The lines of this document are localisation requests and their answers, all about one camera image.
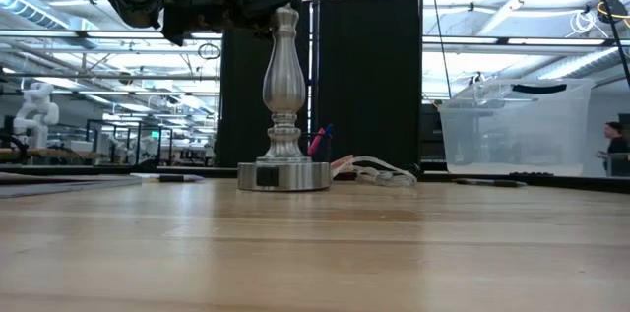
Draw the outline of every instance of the person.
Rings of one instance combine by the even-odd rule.
[[[613,155],[630,153],[628,141],[623,137],[623,126],[616,121],[607,122],[603,125],[603,134],[610,140],[610,144],[607,152],[599,151],[598,157],[604,159],[603,168],[606,170],[606,173],[610,173],[612,176],[630,175],[628,156]],[[608,157],[610,155],[613,155],[610,159],[612,168],[608,171]]]

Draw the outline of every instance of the workbench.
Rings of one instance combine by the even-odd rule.
[[[232,179],[0,201],[0,311],[628,311],[630,196]]]

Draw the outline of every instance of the black pen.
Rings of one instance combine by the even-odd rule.
[[[453,181],[462,185],[489,185],[489,186],[496,186],[496,187],[503,187],[503,188],[520,188],[527,185],[524,182],[519,182],[516,180],[458,178]]]

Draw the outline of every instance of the black handle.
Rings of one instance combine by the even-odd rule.
[[[520,92],[525,94],[554,94],[567,90],[567,85],[547,86],[547,87],[533,87],[525,85],[512,85],[513,92]]]

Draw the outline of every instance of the wall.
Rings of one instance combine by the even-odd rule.
[[[54,94],[52,101],[59,106],[59,124],[85,128],[88,119],[102,119],[102,109],[92,102],[59,94]],[[22,102],[21,96],[0,97],[0,127],[4,123],[4,115],[15,116]]]
[[[603,124],[607,121],[619,121],[619,113],[630,113],[630,91],[625,88],[619,92],[601,92],[595,89],[591,96],[583,176],[605,176],[601,159],[596,158],[595,154],[608,147],[608,140],[603,136]]]

